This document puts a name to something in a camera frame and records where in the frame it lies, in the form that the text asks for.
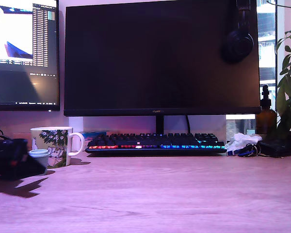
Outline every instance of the headphone ear cup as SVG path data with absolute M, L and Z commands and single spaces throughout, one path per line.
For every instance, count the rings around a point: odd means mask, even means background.
M 240 62 L 251 53 L 253 44 L 250 34 L 243 33 L 240 30 L 232 31 L 223 45 L 223 58 L 231 63 Z

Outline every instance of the headphones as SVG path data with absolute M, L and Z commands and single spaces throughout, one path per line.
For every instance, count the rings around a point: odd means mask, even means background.
M 232 31 L 223 44 L 223 57 L 229 63 L 237 63 L 248 56 L 253 48 L 249 34 L 250 0 L 236 0 L 238 29 Z

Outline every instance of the ceramic mug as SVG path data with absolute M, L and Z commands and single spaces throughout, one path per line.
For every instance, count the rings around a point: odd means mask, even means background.
M 81 148 L 77 152 L 72 150 L 72 137 L 78 136 Z M 39 127 L 31 129 L 32 150 L 47 149 L 48 168 L 68 166 L 71 156 L 79 154 L 84 147 L 84 137 L 80 133 L 73 133 L 72 127 Z

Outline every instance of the dropper bottle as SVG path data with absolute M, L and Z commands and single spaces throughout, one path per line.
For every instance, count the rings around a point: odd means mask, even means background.
M 259 134 L 263 140 L 271 137 L 276 130 L 277 114 L 271 109 L 272 102 L 269 99 L 268 85 L 263 86 L 263 99 L 260 100 L 261 113 L 256 115 L 256 134 Z

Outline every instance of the monitor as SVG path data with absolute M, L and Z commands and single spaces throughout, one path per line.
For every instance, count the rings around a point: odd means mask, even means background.
M 0 110 L 59 110 L 57 0 L 0 0 Z
M 258 113 L 254 0 L 251 53 L 237 63 L 222 55 L 238 17 L 235 0 L 67 7 L 64 115 Z

